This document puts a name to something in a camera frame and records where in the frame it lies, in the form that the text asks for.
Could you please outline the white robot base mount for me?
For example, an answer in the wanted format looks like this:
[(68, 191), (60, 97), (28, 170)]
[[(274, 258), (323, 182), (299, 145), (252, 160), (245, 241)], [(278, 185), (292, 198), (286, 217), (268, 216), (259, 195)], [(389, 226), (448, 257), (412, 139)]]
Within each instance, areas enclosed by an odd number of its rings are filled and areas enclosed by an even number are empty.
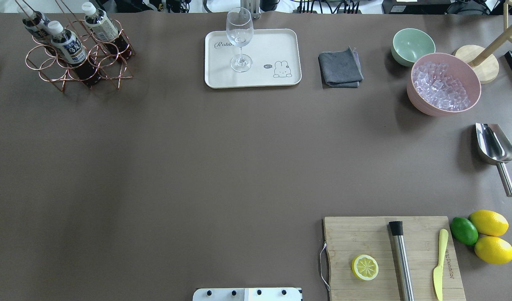
[(201, 288), (193, 293), (193, 301), (302, 301), (301, 288)]

